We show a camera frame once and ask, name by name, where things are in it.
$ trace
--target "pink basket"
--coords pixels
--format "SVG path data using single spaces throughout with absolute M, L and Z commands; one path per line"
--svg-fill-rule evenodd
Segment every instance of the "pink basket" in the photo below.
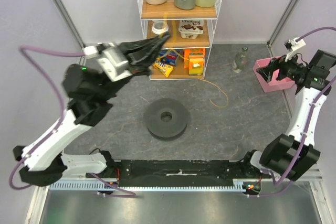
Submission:
M 283 90 L 283 89 L 289 89 L 294 85 L 294 81 L 292 81 L 289 78 L 284 78 L 281 81 L 277 81 L 276 78 L 278 77 L 279 70 L 275 71 L 273 73 L 272 80 L 267 83 L 260 74 L 257 73 L 257 68 L 265 67 L 269 64 L 269 60 L 271 58 L 267 59 L 262 59 L 262 60 L 257 60 L 254 67 L 253 71 L 256 74 L 256 77 L 263 88 L 264 92 L 272 92 L 272 91 L 277 91 L 277 90 Z

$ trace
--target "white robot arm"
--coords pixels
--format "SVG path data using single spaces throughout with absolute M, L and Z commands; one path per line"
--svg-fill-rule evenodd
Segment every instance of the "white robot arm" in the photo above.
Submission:
M 92 155 L 67 155 L 63 150 L 105 117 L 112 108 L 108 100 L 115 97 L 133 76 L 150 73 L 149 66 L 155 62 L 169 38 L 170 34 L 164 33 L 152 39 L 85 48 L 86 56 L 96 58 L 103 72 L 78 64 L 69 66 L 62 84 L 72 100 L 59 128 L 45 139 L 61 119 L 32 144 L 17 146 L 13 150 L 16 160 L 24 164 L 19 172 L 22 181 L 47 186 L 65 175 L 93 173 L 111 177 L 115 174 L 114 161 L 107 151 Z
M 332 81 L 326 80 L 336 64 L 336 56 L 318 50 L 307 66 L 297 63 L 295 55 L 286 62 L 286 55 L 274 58 L 269 65 L 257 69 L 266 80 L 279 69 L 277 80 L 288 77 L 297 85 L 296 105 L 285 134 L 277 137 L 265 150 L 254 152 L 250 164 L 258 169 L 267 168 L 292 181 L 301 177 L 320 157 L 314 149 L 314 132 L 320 109 L 331 90 Z

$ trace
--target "gray floor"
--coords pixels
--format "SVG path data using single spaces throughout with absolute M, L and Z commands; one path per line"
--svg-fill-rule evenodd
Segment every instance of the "gray floor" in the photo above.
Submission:
M 263 150 L 289 124 L 281 91 L 264 93 L 252 67 L 257 59 L 268 58 L 266 45 L 247 46 L 250 61 L 242 73 L 231 64 L 243 45 L 214 45 L 206 72 L 209 80 L 229 97 L 229 106 L 219 90 L 199 80 L 150 81 L 133 78 L 114 107 L 96 127 L 80 136 L 68 154 L 87 154 L 96 147 L 111 152 L 115 159 L 240 159 L 252 149 Z M 143 122 L 146 107 L 160 98 L 182 102 L 191 114 L 184 135 L 172 142 L 154 139 Z

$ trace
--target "black weight plate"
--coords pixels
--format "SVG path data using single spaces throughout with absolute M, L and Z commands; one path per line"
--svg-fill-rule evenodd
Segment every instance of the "black weight plate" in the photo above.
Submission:
M 170 98 L 153 102 L 144 114 L 148 131 L 163 141 L 180 137 L 187 127 L 188 119 L 189 113 L 183 104 Z

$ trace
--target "yogurt container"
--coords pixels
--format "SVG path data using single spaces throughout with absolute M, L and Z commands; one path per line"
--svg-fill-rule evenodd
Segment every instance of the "yogurt container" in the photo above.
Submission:
M 204 21 L 202 19 L 181 19 L 178 27 L 181 37 L 184 39 L 196 39 L 203 33 Z

